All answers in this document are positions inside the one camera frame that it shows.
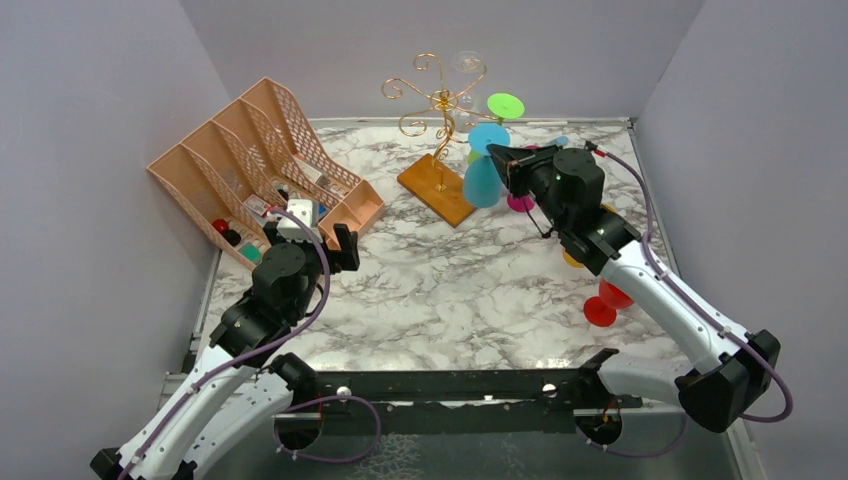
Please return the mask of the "blue wine glass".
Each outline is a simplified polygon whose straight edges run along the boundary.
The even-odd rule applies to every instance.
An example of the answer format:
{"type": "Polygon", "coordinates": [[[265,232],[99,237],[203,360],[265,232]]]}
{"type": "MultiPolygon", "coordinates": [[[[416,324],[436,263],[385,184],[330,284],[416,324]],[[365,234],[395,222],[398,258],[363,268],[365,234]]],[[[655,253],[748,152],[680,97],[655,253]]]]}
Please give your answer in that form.
{"type": "Polygon", "coordinates": [[[464,175],[463,195],[476,208],[495,206],[501,198],[502,180],[487,147],[508,146],[510,134],[497,123],[475,126],[468,134],[468,144],[478,157],[471,162],[464,175]]]}

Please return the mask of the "green wine glass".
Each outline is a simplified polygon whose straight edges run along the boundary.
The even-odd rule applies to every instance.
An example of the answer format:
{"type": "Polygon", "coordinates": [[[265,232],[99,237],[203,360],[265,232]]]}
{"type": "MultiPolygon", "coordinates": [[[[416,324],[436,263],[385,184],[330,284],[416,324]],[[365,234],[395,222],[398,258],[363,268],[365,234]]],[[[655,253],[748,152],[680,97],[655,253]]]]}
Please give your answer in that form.
{"type": "Polygon", "coordinates": [[[494,121],[477,124],[468,133],[467,142],[470,147],[466,157],[468,165],[488,155],[489,145],[509,146],[511,137],[503,123],[505,120],[518,119],[525,114],[523,101],[510,93],[494,93],[488,97],[486,105],[494,116],[494,121]]]}

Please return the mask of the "clear wine glass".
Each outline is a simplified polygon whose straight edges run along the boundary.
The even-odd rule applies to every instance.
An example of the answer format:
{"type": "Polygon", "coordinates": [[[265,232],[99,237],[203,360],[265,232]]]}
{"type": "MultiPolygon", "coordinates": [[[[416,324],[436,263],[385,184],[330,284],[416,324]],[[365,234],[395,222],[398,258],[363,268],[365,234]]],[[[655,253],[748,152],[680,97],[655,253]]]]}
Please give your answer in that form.
{"type": "Polygon", "coordinates": [[[465,50],[456,53],[451,60],[452,68],[457,72],[459,93],[457,105],[460,110],[454,112],[459,132],[467,132],[473,127],[476,117],[468,111],[477,111],[481,100],[480,95],[473,86],[474,82],[483,73],[485,66],[482,55],[473,50],[465,50]]]}

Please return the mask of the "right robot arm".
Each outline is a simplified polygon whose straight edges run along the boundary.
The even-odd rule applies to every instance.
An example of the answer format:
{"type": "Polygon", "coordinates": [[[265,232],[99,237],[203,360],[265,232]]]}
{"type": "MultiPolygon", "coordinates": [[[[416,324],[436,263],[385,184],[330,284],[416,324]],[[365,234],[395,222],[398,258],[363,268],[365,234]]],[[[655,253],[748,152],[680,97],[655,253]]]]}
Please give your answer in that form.
{"type": "Polygon", "coordinates": [[[600,407],[634,395],[681,408],[701,427],[724,432],[737,419],[785,420],[794,399],[775,366],[781,345],[722,314],[652,251],[639,232],[602,204],[601,150],[551,145],[487,147],[507,190],[531,196],[567,254],[634,301],[680,347],[684,362],[611,353],[577,380],[579,398],[600,407]]]}

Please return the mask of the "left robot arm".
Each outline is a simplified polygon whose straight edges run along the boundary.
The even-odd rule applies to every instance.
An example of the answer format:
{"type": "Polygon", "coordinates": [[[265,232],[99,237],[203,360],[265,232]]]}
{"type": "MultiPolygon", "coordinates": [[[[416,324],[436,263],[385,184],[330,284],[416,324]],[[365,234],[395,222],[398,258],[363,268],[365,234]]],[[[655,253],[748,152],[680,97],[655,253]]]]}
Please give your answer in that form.
{"type": "Polygon", "coordinates": [[[120,447],[100,450],[100,479],[199,479],[272,414],[316,404],[315,371],[279,348],[317,319],[330,277],[358,269],[358,234],[333,227],[339,245],[291,220],[270,222],[271,242],[252,284],[228,307],[191,372],[154,417],[120,447]]]}

